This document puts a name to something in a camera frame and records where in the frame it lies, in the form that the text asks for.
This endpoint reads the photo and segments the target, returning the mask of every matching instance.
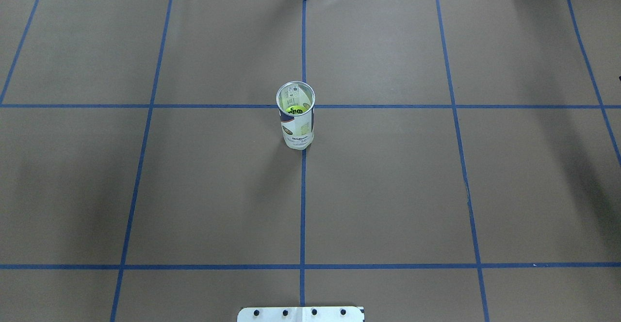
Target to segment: can label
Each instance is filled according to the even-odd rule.
[[[277,92],[282,136],[292,149],[304,150],[314,138],[315,92],[301,81],[289,82]]]

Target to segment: can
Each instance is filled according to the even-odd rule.
[[[306,149],[315,138],[315,91],[302,81],[291,81],[276,93],[276,104],[284,142],[291,149]]]

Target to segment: blue grid line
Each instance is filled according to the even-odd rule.
[[[0,270],[118,270],[121,265],[0,264]],[[621,262],[499,262],[448,264],[126,264],[125,271],[255,271],[255,270],[428,270],[428,269],[554,269],[621,267]]]
[[[600,105],[514,105],[514,104],[456,104],[457,109],[567,109],[599,110]],[[149,104],[0,104],[0,108],[149,108]],[[275,109],[275,104],[153,104],[160,108],[223,108],[223,109]],[[450,104],[318,104],[318,109],[451,109]],[[618,110],[621,105],[604,105],[605,109]]]
[[[17,65],[19,54],[22,52],[22,47],[24,46],[24,42],[26,41],[26,35],[28,34],[28,30],[31,28],[31,24],[33,23],[35,11],[37,11],[38,2],[39,0],[35,0],[33,4],[33,10],[31,10],[31,15],[28,17],[28,21],[26,22],[24,33],[22,33],[22,38],[19,40],[17,50],[15,51],[15,56],[13,57],[13,62],[11,63],[11,68],[9,68],[9,74],[6,76],[6,81],[4,81],[2,94],[0,94],[0,104],[2,104],[2,102],[4,101],[6,91],[9,89],[9,83],[11,82],[11,77],[13,77],[13,71],[15,70],[15,66]]]
[[[306,82],[306,0],[302,0],[302,81]],[[300,306],[306,305],[306,149],[302,150],[300,188]]]
[[[477,273],[479,276],[479,289],[481,291],[481,303],[483,304],[483,316],[485,322],[490,322],[490,313],[488,311],[488,299],[485,292],[485,283],[483,280],[483,269],[481,269],[481,254],[479,253],[479,241],[476,235],[476,225],[474,224],[474,211],[472,207],[472,197],[470,194],[470,183],[468,182],[468,170],[466,170],[466,159],[464,157],[463,144],[461,142],[461,131],[459,129],[459,119],[457,117],[457,105],[455,103],[455,92],[453,91],[453,78],[451,75],[451,67],[448,62],[448,50],[446,49],[446,37],[444,36],[444,24],[442,22],[442,11],[440,0],[435,0],[438,12],[438,23],[440,26],[440,35],[442,40],[442,52],[444,53],[444,66],[446,67],[446,79],[448,80],[448,92],[451,95],[451,105],[453,106],[453,121],[455,122],[455,134],[457,135],[457,147],[459,149],[459,160],[461,161],[461,174],[466,185],[466,195],[468,197],[468,213],[470,214],[470,230],[472,232],[472,242],[474,246],[474,258],[478,266]]]
[[[619,146],[617,145],[617,139],[615,139],[615,134],[613,134],[612,132],[610,121],[608,121],[608,114],[606,114],[606,109],[604,108],[604,101],[602,100],[602,95],[599,93],[599,88],[597,88],[597,82],[595,81],[593,70],[590,67],[590,62],[588,61],[588,56],[586,55],[586,50],[584,49],[582,37],[580,37],[580,30],[578,29],[578,24],[576,22],[576,15],[574,14],[572,0],[567,0],[567,6],[570,9],[570,15],[572,16],[572,24],[574,25],[574,32],[576,33],[576,38],[578,40],[578,44],[580,45],[580,51],[583,54],[584,63],[586,64],[586,68],[588,70],[588,76],[590,76],[590,82],[593,85],[593,90],[595,90],[597,102],[599,102],[599,107],[602,110],[602,115],[604,117],[604,123],[606,123],[606,129],[608,129],[608,134],[610,136],[610,141],[612,142],[612,147],[615,149],[615,154],[617,154],[617,161],[619,162],[619,166],[621,166],[621,153],[619,153]]]
[[[157,67],[155,68],[155,76],[153,78],[153,89],[151,90],[151,101],[149,101],[149,111],[147,113],[147,122],[145,124],[145,133],[142,138],[142,147],[140,148],[140,158],[138,159],[138,169],[136,172],[136,181],[133,186],[133,195],[131,196],[131,205],[129,215],[127,216],[127,228],[125,239],[123,241],[123,251],[120,259],[120,268],[118,269],[117,285],[114,291],[113,308],[110,313],[110,321],[116,319],[116,311],[118,307],[118,298],[120,296],[120,287],[123,282],[124,266],[127,259],[127,248],[129,247],[129,238],[131,235],[131,224],[133,223],[133,214],[136,209],[136,200],[138,198],[138,187],[140,186],[140,177],[142,175],[142,165],[145,160],[145,152],[147,149],[147,140],[149,137],[149,129],[151,128],[151,117],[153,116],[153,105],[155,104],[155,95],[157,94],[157,85],[160,78],[160,68],[162,66],[162,58],[164,57],[164,46],[166,45],[166,33],[168,32],[168,22],[170,20],[170,11],[173,6],[173,0],[168,0],[168,8],[166,9],[166,19],[164,20],[164,30],[162,31],[162,42],[160,43],[160,54],[158,55]]]

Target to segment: horizontal blue line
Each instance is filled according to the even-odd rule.
[[[149,104],[2,104],[2,108],[148,108]]]
[[[126,270],[299,270],[299,264],[239,264],[239,265],[125,265]]]
[[[0,270],[118,270],[120,265],[0,264]]]
[[[118,270],[121,265],[91,264],[0,264],[0,270]],[[476,263],[453,264],[128,264],[124,270],[406,270],[406,269],[477,269]],[[536,269],[555,267],[621,267],[621,262],[508,262],[482,263],[482,269]]]
[[[0,104],[0,108],[148,108],[149,104]],[[444,104],[335,104],[315,105],[320,109],[450,109]],[[458,109],[601,109],[599,105],[510,105],[510,104],[458,104]],[[229,109],[275,109],[268,104],[155,104],[153,108],[229,108]],[[621,109],[621,105],[604,105],[606,109]]]

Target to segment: white metal plate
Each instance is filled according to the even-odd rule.
[[[364,308],[356,306],[307,306],[243,308],[237,322],[364,322]]]

